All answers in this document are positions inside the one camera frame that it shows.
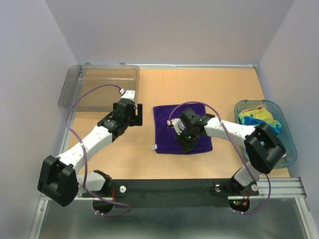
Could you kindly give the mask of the purple towel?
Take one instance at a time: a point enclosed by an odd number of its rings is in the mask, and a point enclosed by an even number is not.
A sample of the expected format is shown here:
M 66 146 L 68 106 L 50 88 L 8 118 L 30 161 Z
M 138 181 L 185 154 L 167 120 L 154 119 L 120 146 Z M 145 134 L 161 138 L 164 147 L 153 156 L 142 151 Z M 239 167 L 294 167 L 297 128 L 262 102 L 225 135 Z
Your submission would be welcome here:
M 158 154 L 184 154 L 180 143 L 175 138 L 175 130 L 167 125 L 167 120 L 171 113 L 173 113 L 173 119 L 177 118 L 187 108 L 191 108 L 195 113 L 201 116 L 206 113 L 205 106 L 201 104 L 183 105 L 176 111 L 173 111 L 175 107 L 177 107 L 177 105 L 153 107 L 155 120 L 155 145 L 153 150 Z

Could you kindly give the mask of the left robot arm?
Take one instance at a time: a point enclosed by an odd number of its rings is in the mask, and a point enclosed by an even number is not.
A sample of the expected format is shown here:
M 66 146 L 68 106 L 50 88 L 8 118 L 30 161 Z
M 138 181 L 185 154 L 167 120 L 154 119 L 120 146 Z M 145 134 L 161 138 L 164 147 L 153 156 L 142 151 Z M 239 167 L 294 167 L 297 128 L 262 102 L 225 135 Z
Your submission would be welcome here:
M 37 189 L 59 205 L 69 205 L 76 196 L 89 191 L 106 196 L 112 191 L 112 179 L 95 170 L 79 175 L 82 167 L 101 149 L 123 135 L 130 126 L 142 126 L 143 105 L 120 99 L 113 111 L 102 118 L 92 131 L 66 152 L 47 156 L 41 167 Z

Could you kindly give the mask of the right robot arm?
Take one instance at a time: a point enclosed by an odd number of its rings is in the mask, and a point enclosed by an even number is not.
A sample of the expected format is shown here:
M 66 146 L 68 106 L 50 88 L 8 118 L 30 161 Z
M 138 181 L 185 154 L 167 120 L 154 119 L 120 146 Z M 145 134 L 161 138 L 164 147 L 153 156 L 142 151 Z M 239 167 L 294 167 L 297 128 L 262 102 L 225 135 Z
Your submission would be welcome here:
M 235 149 L 241 146 L 246 150 L 249 160 L 243 161 L 229 182 L 234 194 L 244 192 L 260 175 L 269 174 L 286 155 L 286 148 L 266 123 L 242 125 L 211 114 L 200 116 L 187 108 L 178 118 L 168 119 L 167 125 L 175 130 L 175 138 L 185 153 L 193 150 L 201 136 L 227 140 Z

